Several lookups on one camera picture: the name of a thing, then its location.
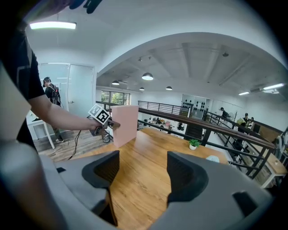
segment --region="potted plant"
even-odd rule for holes
[[[191,149],[191,150],[195,150],[199,145],[200,145],[200,142],[199,141],[197,141],[197,140],[195,140],[195,139],[191,139],[190,141],[189,141],[189,148]]]

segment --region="curved ceiling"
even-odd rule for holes
[[[152,43],[160,38],[202,32],[222,34],[248,42],[288,67],[283,51],[270,29],[243,1],[179,0],[164,3],[156,0],[155,4],[148,2],[146,7],[132,7],[126,20],[107,37],[99,68],[100,75],[134,56],[133,50],[139,51],[144,44],[150,47],[146,46],[141,52],[159,47],[153,47]],[[191,39],[179,42],[195,42]],[[164,41],[163,45],[170,43],[172,41]]]
[[[139,52],[100,75],[97,86],[109,87],[113,80],[120,80],[123,83],[118,88],[165,91],[171,85],[175,91],[200,90],[197,95],[201,95],[208,84],[213,91],[237,95],[287,82],[283,65],[258,47],[219,34],[193,33],[187,40],[193,40],[192,37],[195,42],[181,42],[183,39],[178,35],[177,43]],[[155,79],[143,80],[145,72],[152,73]]]

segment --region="wooden table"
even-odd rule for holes
[[[120,148],[113,143],[79,157],[120,150],[120,169],[111,185],[114,211],[121,229],[147,229],[166,210],[171,193],[167,173],[167,151],[178,151],[207,158],[215,155],[228,164],[219,151],[199,146],[189,149],[189,142],[152,128],[137,132],[137,137]]]
[[[245,142],[244,144],[247,144],[254,153],[255,150],[258,150],[259,152],[262,151],[261,146],[255,145],[255,144],[248,144]],[[268,149],[265,150],[263,156],[265,157],[268,153]],[[266,188],[269,183],[273,180],[274,177],[283,177],[287,174],[287,170],[285,166],[271,153],[266,161],[267,168],[271,172],[271,175],[267,178],[267,180],[264,182],[264,184],[261,186],[262,188]]]

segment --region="pink board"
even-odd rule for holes
[[[139,106],[112,106],[112,119],[120,124],[113,130],[113,141],[121,147],[136,137]]]

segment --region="glass door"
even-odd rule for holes
[[[93,106],[92,81],[94,69],[89,66],[71,65],[68,79],[68,108],[72,114],[87,117]]]
[[[69,64],[41,64],[39,65],[39,77],[41,84],[45,77],[50,77],[51,83],[59,88],[61,107],[68,110],[67,83],[69,75]]]

